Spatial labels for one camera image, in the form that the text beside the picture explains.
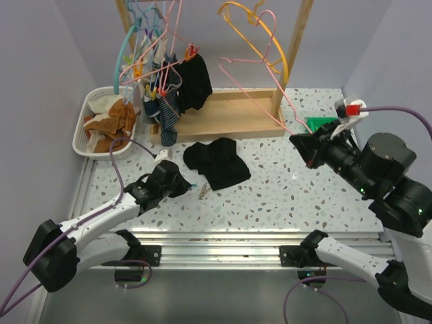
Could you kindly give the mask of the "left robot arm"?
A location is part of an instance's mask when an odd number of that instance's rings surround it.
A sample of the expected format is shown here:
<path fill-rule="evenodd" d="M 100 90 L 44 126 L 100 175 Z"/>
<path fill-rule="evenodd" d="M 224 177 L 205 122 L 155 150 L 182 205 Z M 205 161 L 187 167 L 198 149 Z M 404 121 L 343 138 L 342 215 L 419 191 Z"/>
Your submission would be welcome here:
<path fill-rule="evenodd" d="M 94 211 L 61 223 L 49 219 L 40 224 L 23 262 L 48 292 L 62 289 L 77 273 L 104 263 L 150 268 L 129 224 L 163 199 L 182 196 L 191 187 L 175 163 L 162 161 Z"/>

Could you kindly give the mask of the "brown underwear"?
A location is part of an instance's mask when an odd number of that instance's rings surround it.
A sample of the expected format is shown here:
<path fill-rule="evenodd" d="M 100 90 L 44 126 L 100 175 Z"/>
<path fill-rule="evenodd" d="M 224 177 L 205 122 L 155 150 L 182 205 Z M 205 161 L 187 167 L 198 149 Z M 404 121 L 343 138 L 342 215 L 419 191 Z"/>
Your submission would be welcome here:
<path fill-rule="evenodd" d="M 88 138 L 88 153 L 108 153 L 113 144 L 113 151 L 121 150 L 127 141 L 118 138 L 130 138 L 134 127 L 134 119 L 108 115 L 88 116 L 84 118 L 84 131 Z"/>

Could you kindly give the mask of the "pink wire hanger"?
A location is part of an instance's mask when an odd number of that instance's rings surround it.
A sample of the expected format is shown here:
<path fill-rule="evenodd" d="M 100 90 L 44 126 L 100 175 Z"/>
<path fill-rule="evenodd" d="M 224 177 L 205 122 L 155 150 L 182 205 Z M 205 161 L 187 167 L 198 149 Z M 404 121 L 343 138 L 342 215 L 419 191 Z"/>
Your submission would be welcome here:
<path fill-rule="evenodd" d="M 301 36 L 307 23 L 310 6 L 306 11 L 298 14 L 298 21 L 289 51 L 285 52 L 290 72 L 294 64 L 294 52 L 299 48 Z M 291 108 L 291 117 L 308 133 L 312 131 L 307 124 L 297 116 L 296 108 L 286 94 L 287 84 L 281 83 L 281 77 L 270 71 L 268 66 L 257 59 L 232 59 L 221 56 L 218 59 L 219 70 L 235 85 L 231 90 L 217 90 L 213 100 L 221 104 L 227 115 L 223 123 L 227 126 L 226 134 L 234 138 L 278 137 L 286 132 L 290 135 L 294 131 L 289 129 L 283 115 L 281 104 L 285 101 Z M 231 71 L 245 72 L 246 70 L 260 71 L 260 77 L 271 78 L 274 87 L 243 87 L 232 75 Z"/>
<path fill-rule="evenodd" d="M 174 54 L 178 41 L 185 46 L 184 57 L 178 63 L 196 56 L 200 47 L 178 34 L 179 18 L 170 18 L 172 11 L 180 15 L 182 4 L 182 1 L 151 1 L 144 8 L 139 1 L 117 2 L 126 37 L 115 64 L 114 88 L 150 80 L 155 74 L 166 74 L 173 64 L 163 63 Z"/>

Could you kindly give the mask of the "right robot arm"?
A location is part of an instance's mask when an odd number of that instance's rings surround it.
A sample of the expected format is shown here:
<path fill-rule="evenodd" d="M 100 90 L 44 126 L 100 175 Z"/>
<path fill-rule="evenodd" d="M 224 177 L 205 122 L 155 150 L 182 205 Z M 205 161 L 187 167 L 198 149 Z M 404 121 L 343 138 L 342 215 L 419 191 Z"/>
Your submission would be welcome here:
<path fill-rule="evenodd" d="M 388 230 L 402 259 L 371 256 L 314 230 L 293 257 L 298 267 L 341 267 L 371 284 L 391 307 L 431 320 L 431 190 L 406 176 L 414 151 L 390 133 L 372 135 L 362 150 L 323 129 L 290 136 L 309 169 L 329 166 L 355 189 Z"/>

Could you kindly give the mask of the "black underwear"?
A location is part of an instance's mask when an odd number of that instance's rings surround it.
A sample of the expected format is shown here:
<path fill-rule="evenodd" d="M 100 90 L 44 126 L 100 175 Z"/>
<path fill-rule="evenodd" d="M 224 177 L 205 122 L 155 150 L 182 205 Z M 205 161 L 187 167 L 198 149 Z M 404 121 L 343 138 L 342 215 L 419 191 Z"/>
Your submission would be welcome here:
<path fill-rule="evenodd" d="M 213 191 L 240 184 L 251 177 L 250 170 L 237 154 L 230 138 L 218 138 L 210 144 L 196 142 L 183 154 L 185 165 L 205 176 Z"/>
<path fill-rule="evenodd" d="M 182 85 L 178 88 L 181 113 L 188 109 L 201 109 L 213 93 L 204 59 L 196 54 L 190 61 L 179 63 L 174 68 L 182 78 Z"/>

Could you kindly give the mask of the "yellow plastic hanger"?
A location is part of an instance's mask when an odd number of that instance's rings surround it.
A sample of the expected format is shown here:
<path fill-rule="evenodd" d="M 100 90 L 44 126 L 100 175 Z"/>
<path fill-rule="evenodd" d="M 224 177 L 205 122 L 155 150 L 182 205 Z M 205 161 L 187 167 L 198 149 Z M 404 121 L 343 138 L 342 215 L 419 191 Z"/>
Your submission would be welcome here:
<path fill-rule="evenodd" d="M 281 77 L 287 84 L 290 77 L 288 59 L 277 39 L 278 22 L 270 9 L 265 9 L 264 1 L 255 1 L 249 7 L 239 1 L 224 1 L 217 14 L 239 36 L 271 72 Z"/>

